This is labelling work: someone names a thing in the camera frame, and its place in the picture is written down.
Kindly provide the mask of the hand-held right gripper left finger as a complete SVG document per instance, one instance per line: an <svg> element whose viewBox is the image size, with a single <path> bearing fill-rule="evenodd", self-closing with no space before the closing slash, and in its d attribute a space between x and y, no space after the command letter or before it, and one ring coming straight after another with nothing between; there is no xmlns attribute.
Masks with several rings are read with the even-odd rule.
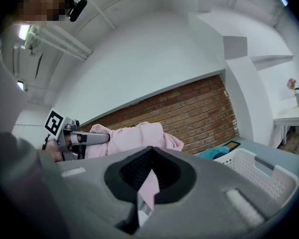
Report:
<svg viewBox="0 0 299 239"><path fill-rule="evenodd" d="M153 239L138 194L140 183L127 183L121 168L144 173L141 161L151 147L99 159L55 163L37 152L37 226L49 239Z"/></svg>

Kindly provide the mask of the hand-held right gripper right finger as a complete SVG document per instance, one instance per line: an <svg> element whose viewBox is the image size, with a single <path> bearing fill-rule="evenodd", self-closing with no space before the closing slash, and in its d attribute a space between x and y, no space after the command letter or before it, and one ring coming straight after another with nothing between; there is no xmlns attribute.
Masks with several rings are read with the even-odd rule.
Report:
<svg viewBox="0 0 299 239"><path fill-rule="evenodd" d="M142 218L153 239L260 238L281 218L285 206L231 168L197 157L187 162L196 173L190 191Z"/></svg>

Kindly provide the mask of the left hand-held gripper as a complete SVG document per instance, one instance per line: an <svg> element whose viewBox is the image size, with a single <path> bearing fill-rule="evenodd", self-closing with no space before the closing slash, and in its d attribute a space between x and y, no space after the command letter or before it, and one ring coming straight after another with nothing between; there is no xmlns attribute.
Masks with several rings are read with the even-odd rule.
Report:
<svg viewBox="0 0 299 239"><path fill-rule="evenodd" d="M52 108L44 123L47 137L43 150L52 156L54 161L68 161L85 158L85 147L82 144L102 144L110 140L107 133L90 133L80 129L78 120L70 119Z"/></svg>

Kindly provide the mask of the pink garment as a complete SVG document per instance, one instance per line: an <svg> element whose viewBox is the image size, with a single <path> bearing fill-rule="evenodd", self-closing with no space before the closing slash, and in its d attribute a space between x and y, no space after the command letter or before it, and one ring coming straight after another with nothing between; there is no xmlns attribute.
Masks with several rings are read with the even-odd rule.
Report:
<svg viewBox="0 0 299 239"><path fill-rule="evenodd" d="M184 143L175 136L165 133L159 122L141 122L133 127L124 127L117 130L109 129L100 124L91 127L90 133L107 133L110 141L107 143L90 145L86 148L85 158L98 158L113 155L138 147L162 147L182 151ZM54 161L62 161L61 152L54 140L49 140L47 152ZM141 186L139 194L150 209L154 210L154 195L159 192L158 175L151 169L146 177L145 186Z"/></svg>

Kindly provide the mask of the white plastic laundry basket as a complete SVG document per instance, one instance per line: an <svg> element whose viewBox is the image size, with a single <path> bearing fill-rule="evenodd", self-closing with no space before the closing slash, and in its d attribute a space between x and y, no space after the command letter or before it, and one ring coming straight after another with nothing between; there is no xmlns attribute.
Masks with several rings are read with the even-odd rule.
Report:
<svg viewBox="0 0 299 239"><path fill-rule="evenodd" d="M299 179L296 175L279 165L271 165L243 148L235 149L214 160L261 188L280 207L284 207L299 188Z"/></svg>

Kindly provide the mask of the teal fluffy cloth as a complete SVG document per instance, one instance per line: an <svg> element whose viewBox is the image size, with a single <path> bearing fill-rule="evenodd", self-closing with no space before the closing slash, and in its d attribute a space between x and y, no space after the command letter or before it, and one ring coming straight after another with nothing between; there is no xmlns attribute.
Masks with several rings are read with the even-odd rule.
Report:
<svg viewBox="0 0 299 239"><path fill-rule="evenodd" d="M229 153L229 148L226 146L218 146L218 147L213 147L210 149L207 149L203 152L195 154L195 156L204 158L204 159L210 159L214 160L219 157L222 157L223 155L226 155Z"/></svg>

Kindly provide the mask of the black framed tan board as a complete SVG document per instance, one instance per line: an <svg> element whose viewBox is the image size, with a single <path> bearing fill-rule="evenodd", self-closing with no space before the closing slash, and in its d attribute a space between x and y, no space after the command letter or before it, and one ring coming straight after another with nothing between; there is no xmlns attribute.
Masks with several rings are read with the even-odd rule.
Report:
<svg viewBox="0 0 299 239"><path fill-rule="evenodd" d="M223 145L223 147L227 147L229 152L231 152L232 150L236 149L237 147L239 147L241 144L239 142L236 141L229 141L226 144Z"/></svg>

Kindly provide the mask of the white desk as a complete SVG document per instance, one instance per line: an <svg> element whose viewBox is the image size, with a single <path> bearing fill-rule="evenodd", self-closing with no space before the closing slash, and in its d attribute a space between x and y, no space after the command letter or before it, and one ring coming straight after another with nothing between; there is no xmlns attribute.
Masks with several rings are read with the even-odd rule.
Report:
<svg viewBox="0 0 299 239"><path fill-rule="evenodd" d="M282 126L283 129L283 144L286 144L287 127L299 127L299 106L296 98L280 101L278 108L273 113L274 125Z"/></svg>

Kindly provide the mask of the vase with pink flowers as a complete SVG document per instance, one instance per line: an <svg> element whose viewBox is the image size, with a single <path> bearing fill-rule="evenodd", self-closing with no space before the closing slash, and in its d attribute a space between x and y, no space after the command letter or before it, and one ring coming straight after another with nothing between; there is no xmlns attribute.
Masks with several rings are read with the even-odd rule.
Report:
<svg viewBox="0 0 299 239"><path fill-rule="evenodd" d="M289 78L288 82L287 82L287 88L294 92L297 106L299 107L299 93L297 93L297 91L296 91L296 80L293 78Z"/></svg>

